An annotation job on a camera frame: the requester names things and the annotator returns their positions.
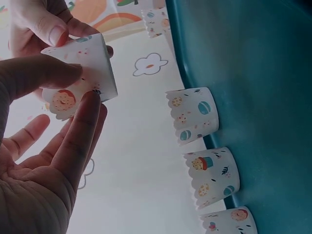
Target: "cloud print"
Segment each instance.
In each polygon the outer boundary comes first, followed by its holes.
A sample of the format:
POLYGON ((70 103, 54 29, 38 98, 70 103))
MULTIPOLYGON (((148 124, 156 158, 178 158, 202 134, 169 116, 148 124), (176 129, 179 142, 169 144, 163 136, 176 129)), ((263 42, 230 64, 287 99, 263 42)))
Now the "cloud print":
POLYGON ((86 169, 84 170, 81 179, 79 181, 79 185, 78 185, 78 189, 83 189, 84 187, 86 187, 87 184, 87 176, 92 174, 94 170, 94 160, 90 159, 88 165, 86 166, 86 169))
POLYGON ((154 75, 158 73, 162 66, 168 63, 167 60, 161 60, 161 56, 157 53, 151 53, 146 58, 139 58, 136 63, 136 71, 133 76, 138 77, 143 74, 154 75))

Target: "cupcake liner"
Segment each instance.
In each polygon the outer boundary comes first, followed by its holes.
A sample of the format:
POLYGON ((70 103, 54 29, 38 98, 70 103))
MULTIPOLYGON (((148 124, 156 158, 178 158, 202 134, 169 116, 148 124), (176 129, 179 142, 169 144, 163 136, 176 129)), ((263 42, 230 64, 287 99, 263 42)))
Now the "cupcake liner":
POLYGON ((200 219, 206 234, 258 234, 253 215, 245 206, 204 214, 200 219))
POLYGON ((184 155, 192 178, 195 204, 203 209, 239 190, 239 174, 227 147, 184 155))
POLYGON ((180 145, 219 129, 218 112, 208 88, 169 91, 167 99, 180 145))
POLYGON ((57 119, 67 119, 77 110, 81 97, 95 91, 101 101, 117 96, 117 88, 102 34, 95 34, 69 41, 62 47, 48 47, 42 54, 50 55, 66 63, 78 63, 83 67, 80 80, 62 90, 43 89, 42 97, 50 104, 50 111, 57 119))
POLYGON ((142 10, 143 21, 149 37, 154 38, 169 32, 167 8, 142 10))

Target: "hand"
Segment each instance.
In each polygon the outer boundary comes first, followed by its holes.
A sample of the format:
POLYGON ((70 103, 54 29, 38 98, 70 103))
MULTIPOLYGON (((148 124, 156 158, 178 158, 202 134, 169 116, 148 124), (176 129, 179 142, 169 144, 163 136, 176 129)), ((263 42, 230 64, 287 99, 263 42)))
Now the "hand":
POLYGON ((67 87, 79 79, 79 65, 46 55, 0 62, 1 233, 64 234, 80 177, 101 133, 107 110, 94 92, 84 95, 74 119, 36 156, 18 159, 49 124, 41 115, 3 139, 9 105, 38 87, 67 87))
MULTIPOLYGON (((10 50, 14 57, 35 55, 48 46, 62 46, 69 35, 99 33, 74 18, 64 0, 10 0, 10 50)), ((113 49, 107 47, 109 54, 113 49)))

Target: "dark teal background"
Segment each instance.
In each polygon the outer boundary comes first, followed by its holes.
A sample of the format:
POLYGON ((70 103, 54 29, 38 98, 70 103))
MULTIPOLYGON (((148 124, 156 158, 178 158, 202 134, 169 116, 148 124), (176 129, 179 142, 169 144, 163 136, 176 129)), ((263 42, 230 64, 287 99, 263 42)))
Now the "dark teal background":
POLYGON ((232 205, 259 234, 312 233, 312 19, 298 2, 167 0, 183 82, 209 87, 218 108, 205 141, 231 149, 232 205))

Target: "white cloud outline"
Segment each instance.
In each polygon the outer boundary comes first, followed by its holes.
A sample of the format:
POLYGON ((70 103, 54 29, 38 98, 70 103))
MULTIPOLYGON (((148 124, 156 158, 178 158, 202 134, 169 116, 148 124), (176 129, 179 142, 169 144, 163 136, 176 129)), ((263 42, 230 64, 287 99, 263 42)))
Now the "white cloud outline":
POLYGON ((94 160, 93 159, 90 159, 90 161, 88 162, 88 165, 86 167, 86 169, 84 170, 84 172, 82 173, 82 176, 80 178, 80 181, 79 181, 79 185, 78 185, 78 189, 83 189, 84 187, 86 187, 87 185, 87 176, 91 175, 94 171, 94 160), (88 165, 92 163, 92 169, 91 170, 87 170, 88 168, 88 165))
POLYGON ((136 68, 136 70, 133 72, 133 76, 134 76, 134 77, 139 77, 139 76, 144 75, 144 74, 145 74, 145 75, 148 75, 148 76, 150 76, 150 75, 155 75, 155 74, 157 74, 158 72, 160 72, 161 67, 167 65, 168 62, 169 62, 168 60, 162 60, 160 54, 158 54, 158 53, 150 53, 147 57, 139 58, 139 59, 135 62, 135 68, 136 68), (147 73, 145 73, 145 72, 142 73, 142 71, 140 70, 140 68, 137 67, 137 63, 140 62, 141 60, 149 59, 149 57, 152 56, 152 55, 157 55, 157 56, 159 57, 159 61, 157 61, 157 62, 159 63, 159 64, 157 64, 157 65, 159 66, 158 70, 157 70, 156 72, 150 73, 150 74, 147 74, 147 73))

